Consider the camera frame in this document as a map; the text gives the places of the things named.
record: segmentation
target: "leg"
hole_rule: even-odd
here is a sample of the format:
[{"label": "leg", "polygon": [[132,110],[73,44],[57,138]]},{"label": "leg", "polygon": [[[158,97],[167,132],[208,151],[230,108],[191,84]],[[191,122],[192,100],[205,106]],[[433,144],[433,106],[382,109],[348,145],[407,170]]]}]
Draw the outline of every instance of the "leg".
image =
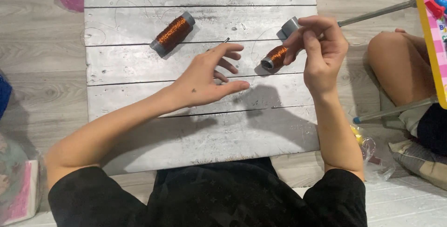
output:
[{"label": "leg", "polygon": [[396,106],[436,94],[430,66],[406,33],[380,33],[368,46],[368,60]]}]

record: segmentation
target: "black t-shirt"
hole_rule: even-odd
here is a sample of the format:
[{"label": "black t-shirt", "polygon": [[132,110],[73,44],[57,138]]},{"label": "black t-shirt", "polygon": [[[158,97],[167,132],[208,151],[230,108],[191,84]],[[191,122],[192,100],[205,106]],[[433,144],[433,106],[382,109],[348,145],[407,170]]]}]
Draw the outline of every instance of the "black t-shirt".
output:
[{"label": "black t-shirt", "polygon": [[301,198],[268,158],[159,171],[147,206],[85,167],[59,180],[48,200],[59,227],[366,226],[357,176],[329,170]]}]

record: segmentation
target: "person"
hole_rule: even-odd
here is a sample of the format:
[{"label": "person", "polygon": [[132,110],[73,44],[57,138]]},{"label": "person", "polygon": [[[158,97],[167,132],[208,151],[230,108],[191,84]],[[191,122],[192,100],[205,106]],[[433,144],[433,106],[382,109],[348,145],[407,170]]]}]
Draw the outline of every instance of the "person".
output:
[{"label": "person", "polygon": [[304,79],[315,103],[325,169],[303,198],[278,178],[268,157],[160,170],[147,205],[100,168],[114,139],[137,125],[249,88],[244,81],[214,84],[217,64],[235,71],[222,57],[239,60],[243,50],[222,43],[194,57],[170,86],[86,124],[50,148],[48,200],[58,226],[366,226],[362,153],[336,86],[348,44],[335,19],[311,16],[299,24],[303,28],[284,42],[284,63],[291,64],[302,48],[308,54]]},{"label": "person", "polygon": [[[382,32],[368,45],[368,61],[396,106],[436,96],[424,38],[400,28]],[[447,110],[439,103],[404,111],[399,119],[422,146],[447,156]]]}]

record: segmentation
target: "black shorts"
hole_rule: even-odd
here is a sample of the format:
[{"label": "black shorts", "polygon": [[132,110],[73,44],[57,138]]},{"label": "black shorts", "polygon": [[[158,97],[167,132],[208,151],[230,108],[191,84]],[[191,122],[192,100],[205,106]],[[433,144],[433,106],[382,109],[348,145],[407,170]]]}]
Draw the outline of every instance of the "black shorts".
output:
[{"label": "black shorts", "polygon": [[447,156],[447,110],[439,103],[431,105],[417,126],[417,137],[422,146],[434,154]]}]

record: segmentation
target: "black shirt sleeve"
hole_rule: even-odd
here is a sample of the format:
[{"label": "black shirt sleeve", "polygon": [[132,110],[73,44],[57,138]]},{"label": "black shirt sleeve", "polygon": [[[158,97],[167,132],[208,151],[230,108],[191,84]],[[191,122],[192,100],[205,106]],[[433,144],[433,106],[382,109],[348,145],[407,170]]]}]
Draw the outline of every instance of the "black shirt sleeve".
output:
[{"label": "black shirt sleeve", "polygon": [[331,169],[303,197],[325,226],[367,226],[365,184],[353,173]]},{"label": "black shirt sleeve", "polygon": [[99,167],[84,167],[60,179],[48,202],[58,227],[139,226],[146,206]]}]

